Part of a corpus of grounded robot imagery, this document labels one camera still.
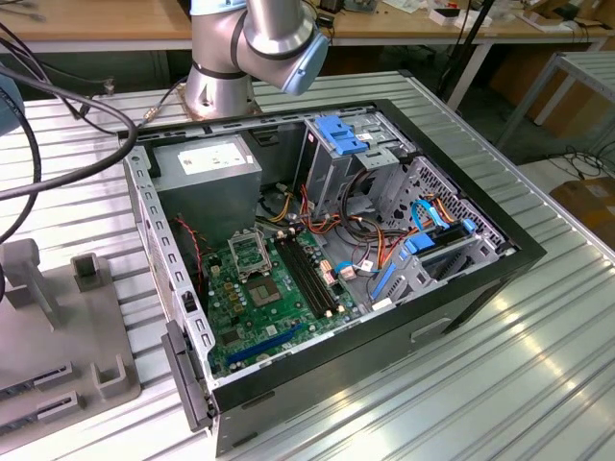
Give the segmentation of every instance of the green circuit board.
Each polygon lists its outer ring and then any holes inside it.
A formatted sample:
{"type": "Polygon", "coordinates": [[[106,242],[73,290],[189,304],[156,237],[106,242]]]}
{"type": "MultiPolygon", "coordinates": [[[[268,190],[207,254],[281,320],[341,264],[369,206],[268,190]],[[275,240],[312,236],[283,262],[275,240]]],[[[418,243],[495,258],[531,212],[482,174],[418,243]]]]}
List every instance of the green circuit board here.
{"type": "MultiPolygon", "coordinates": [[[[266,360],[324,332],[343,326],[361,315],[343,281],[339,280],[328,286],[327,290],[336,305],[343,306],[344,311],[332,312],[331,317],[316,318],[276,251],[274,239],[266,239],[264,242],[272,263],[270,275],[252,276],[245,283],[239,279],[228,245],[215,249],[215,253],[207,255],[205,259],[209,271],[208,320],[216,342],[209,355],[209,364],[215,377],[227,376],[258,361],[266,360]],[[212,270],[212,265],[219,267],[217,276],[214,274],[217,269],[212,270]],[[261,345],[272,338],[279,342],[279,337],[284,333],[292,337],[249,358],[229,363],[228,359],[232,354],[261,345]]],[[[297,243],[306,253],[309,252],[314,266],[325,259],[310,233],[299,234],[297,243]]],[[[242,250],[239,257],[252,262],[258,261],[261,255],[257,248],[252,248],[242,250]]],[[[320,267],[314,267],[314,270],[322,277],[320,267]]]]}

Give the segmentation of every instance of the cardboard box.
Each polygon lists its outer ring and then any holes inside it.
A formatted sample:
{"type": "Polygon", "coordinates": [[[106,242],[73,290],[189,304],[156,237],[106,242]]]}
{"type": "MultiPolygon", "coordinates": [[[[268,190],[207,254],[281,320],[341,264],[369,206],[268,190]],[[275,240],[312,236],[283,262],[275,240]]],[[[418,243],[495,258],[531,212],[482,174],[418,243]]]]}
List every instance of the cardboard box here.
{"type": "Polygon", "coordinates": [[[606,245],[615,250],[615,180],[565,182],[551,196],[606,245]]]}
{"type": "Polygon", "coordinates": [[[602,4],[603,0],[583,0],[578,6],[577,17],[582,19],[594,19],[594,14],[602,4]]]}

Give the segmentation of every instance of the metal frame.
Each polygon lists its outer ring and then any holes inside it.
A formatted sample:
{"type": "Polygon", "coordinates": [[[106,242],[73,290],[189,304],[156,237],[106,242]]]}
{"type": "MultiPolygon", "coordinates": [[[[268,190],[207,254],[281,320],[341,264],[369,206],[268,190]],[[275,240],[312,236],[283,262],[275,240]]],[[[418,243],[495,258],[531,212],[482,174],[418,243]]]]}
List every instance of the metal frame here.
{"type": "Polygon", "coordinates": [[[567,72],[568,77],[539,114],[540,122],[544,121],[551,113],[575,81],[589,86],[611,103],[615,103],[615,77],[611,78],[611,75],[615,73],[615,52],[555,53],[529,88],[517,109],[508,118],[502,134],[496,141],[498,149],[502,150],[526,112],[557,70],[567,72]]]}
{"type": "MultiPolygon", "coordinates": [[[[320,78],[299,99],[269,85],[255,90],[265,112],[389,98],[548,254],[466,327],[262,434],[234,450],[233,459],[337,454],[462,460],[496,453],[518,459],[526,450],[540,450],[541,459],[613,459],[614,252],[416,79],[396,72],[320,78]]],[[[163,92],[117,94],[108,101],[138,119],[163,92]]],[[[186,120],[175,94],[167,103],[154,125],[186,120]]],[[[45,172],[65,170],[66,155],[73,165],[85,164],[116,146],[57,101],[27,103],[27,114],[37,121],[45,172]]],[[[104,114],[92,116],[121,128],[104,114]]],[[[2,140],[2,187],[28,181],[25,136],[15,132],[2,140]]],[[[211,446],[207,434],[187,429],[160,344],[162,309],[126,194],[121,167],[112,167],[92,182],[40,194],[20,232],[36,233],[45,268],[87,251],[110,260],[143,392],[3,461],[204,459],[211,446]]],[[[4,202],[0,219],[13,220],[20,209],[19,202],[4,202]]]]}

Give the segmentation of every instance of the ram slot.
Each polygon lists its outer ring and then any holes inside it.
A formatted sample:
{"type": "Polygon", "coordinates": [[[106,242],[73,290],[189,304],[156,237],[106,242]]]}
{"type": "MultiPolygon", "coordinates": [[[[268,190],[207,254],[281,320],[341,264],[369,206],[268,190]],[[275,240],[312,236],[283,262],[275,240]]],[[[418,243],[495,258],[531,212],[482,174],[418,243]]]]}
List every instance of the ram slot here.
{"type": "Polygon", "coordinates": [[[335,301],[327,291],[325,282],[312,267],[301,245],[295,240],[286,239],[277,240],[275,246],[290,276],[293,277],[299,291],[306,298],[314,317],[322,318],[327,310],[335,312],[335,301]]]}

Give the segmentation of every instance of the white label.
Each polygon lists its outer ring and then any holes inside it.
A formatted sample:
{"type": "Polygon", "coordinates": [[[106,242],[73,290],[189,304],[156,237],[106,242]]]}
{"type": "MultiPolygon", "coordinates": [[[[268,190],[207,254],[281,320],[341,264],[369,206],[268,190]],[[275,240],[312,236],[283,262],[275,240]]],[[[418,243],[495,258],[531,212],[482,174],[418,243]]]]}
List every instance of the white label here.
{"type": "Polygon", "coordinates": [[[383,307],[388,307],[392,304],[393,302],[391,302],[390,298],[384,298],[382,301],[378,301],[377,303],[373,304],[372,309],[376,311],[382,309],[383,307]]]}
{"type": "Polygon", "coordinates": [[[187,175],[242,165],[245,158],[234,144],[218,144],[191,151],[183,151],[178,159],[187,175]]]}
{"type": "Polygon", "coordinates": [[[361,271],[372,272],[372,267],[374,267],[374,263],[369,259],[365,259],[360,266],[361,271]]]}
{"type": "Polygon", "coordinates": [[[608,197],[608,192],[599,185],[589,184],[589,185],[586,185],[585,187],[587,187],[587,190],[589,190],[594,197],[598,197],[599,199],[608,197]]]}

